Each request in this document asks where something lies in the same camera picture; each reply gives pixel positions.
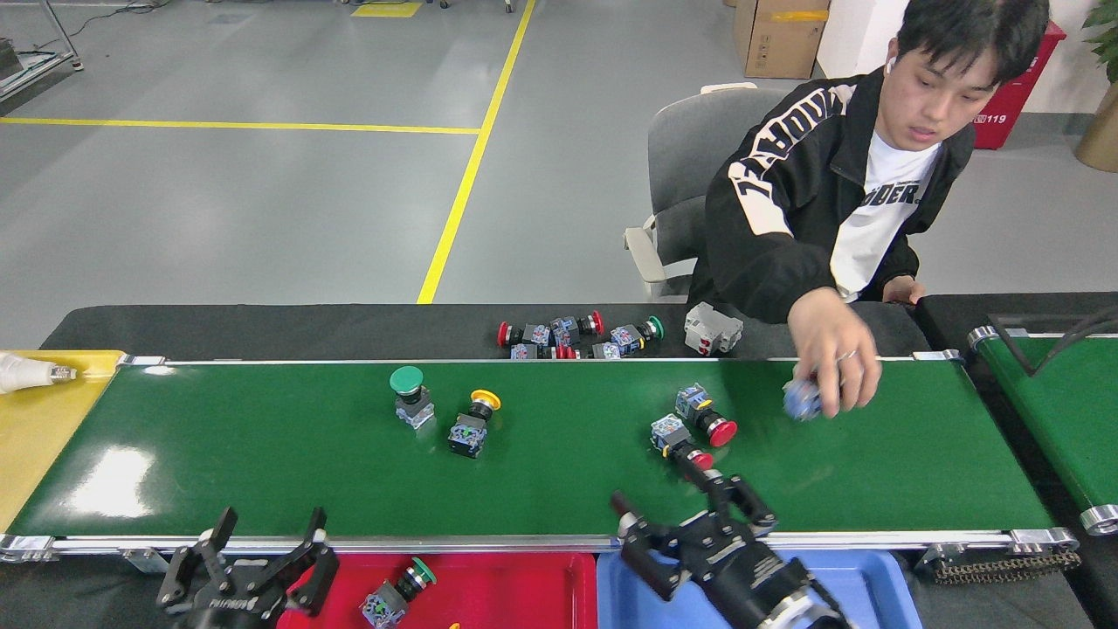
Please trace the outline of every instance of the chain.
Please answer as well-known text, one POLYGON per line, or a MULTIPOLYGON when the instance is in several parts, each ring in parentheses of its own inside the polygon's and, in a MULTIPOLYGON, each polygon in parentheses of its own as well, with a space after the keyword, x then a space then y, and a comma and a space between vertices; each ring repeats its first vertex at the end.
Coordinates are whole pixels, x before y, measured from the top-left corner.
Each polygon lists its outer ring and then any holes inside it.
POLYGON ((1049 555, 960 565, 937 563, 939 565, 936 566, 936 583, 955 585, 960 583, 1008 583, 1035 579, 1078 568, 1082 560, 1079 553, 1062 551, 1049 555))

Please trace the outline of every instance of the black hair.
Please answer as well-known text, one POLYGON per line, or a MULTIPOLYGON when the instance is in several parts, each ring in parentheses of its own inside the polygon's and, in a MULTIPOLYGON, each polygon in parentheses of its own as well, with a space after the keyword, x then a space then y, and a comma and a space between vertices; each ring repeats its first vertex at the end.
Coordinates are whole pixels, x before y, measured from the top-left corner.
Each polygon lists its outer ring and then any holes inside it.
POLYGON ((989 48, 1001 85, 1032 65, 1048 28, 1049 0, 910 0, 897 34, 898 56, 921 50, 966 72, 989 48))

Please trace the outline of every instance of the potted plant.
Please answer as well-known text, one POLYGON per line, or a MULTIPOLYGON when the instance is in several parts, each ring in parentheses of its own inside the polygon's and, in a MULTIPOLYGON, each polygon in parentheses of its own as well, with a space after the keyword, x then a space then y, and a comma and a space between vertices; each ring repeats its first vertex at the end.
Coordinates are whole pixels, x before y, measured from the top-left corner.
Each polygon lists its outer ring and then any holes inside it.
POLYGON ((1118 172, 1118 0, 1098 1, 1083 22, 1083 28, 1092 27, 1105 27, 1087 41, 1096 45, 1091 51, 1099 57, 1099 65, 1107 68, 1110 89, 1079 142, 1076 156, 1092 168, 1118 172))

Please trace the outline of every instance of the cable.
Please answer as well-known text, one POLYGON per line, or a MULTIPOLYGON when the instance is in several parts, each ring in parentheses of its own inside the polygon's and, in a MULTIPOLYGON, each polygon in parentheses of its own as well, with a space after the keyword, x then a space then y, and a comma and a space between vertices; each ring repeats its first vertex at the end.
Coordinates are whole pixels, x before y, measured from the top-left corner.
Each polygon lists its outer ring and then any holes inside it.
MULTIPOLYGON (((102 18, 111 18, 111 17, 113 17, 115 15, 119 15, 119 13, 136 13, 136 15, 141 15, 142 16, 144 13, 150 13, 150 12, 154 11, 155 9, 162 9, 163 7, 170 4, 171 0, 163 0, 162 2, 155 2, 155 3, 149 3, 149 4, 136 4, 136 2, 138 2, 138 0, 132 0, 131 2, 129 2, 124 7, 121 7, 120 9, 116 9, 112 13, 105 13, 104 16, 94 16, 94 17, 92 17, 92 18, 85 20, 85 23, 82 25, 82 28, 78 28, 74 32, 67 34, 67 37, 76 37, 79 32, 82 32, 83 30, 85 30, 85 27, 89 26, 89 22, 92 22, 93 20, 100 20, 102 18)), ((51 39, 50 41, 47 41, 46 44, 36 44, 35 45, 35 50, 39 51, 40 48, 44 48, 46 46, 50 46, 51 44, 54 44, 56 41, 60 41, 60 40, 61 40, 61 38, 59 37, 59 38, 56 38, 56 39, 51 39)))

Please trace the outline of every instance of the man's right hand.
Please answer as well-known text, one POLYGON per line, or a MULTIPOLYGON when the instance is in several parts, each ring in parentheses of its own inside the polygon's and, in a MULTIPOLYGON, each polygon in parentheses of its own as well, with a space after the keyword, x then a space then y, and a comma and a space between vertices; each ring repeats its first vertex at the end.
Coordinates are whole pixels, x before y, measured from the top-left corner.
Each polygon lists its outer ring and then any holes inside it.
POLYGON ((815 288, 797 298, 788 311, 788 330, 799 359, 794 378, 816 374, 824 416, 870 403, 881 380, 878 347, 870 328, 834 288, 815 288))

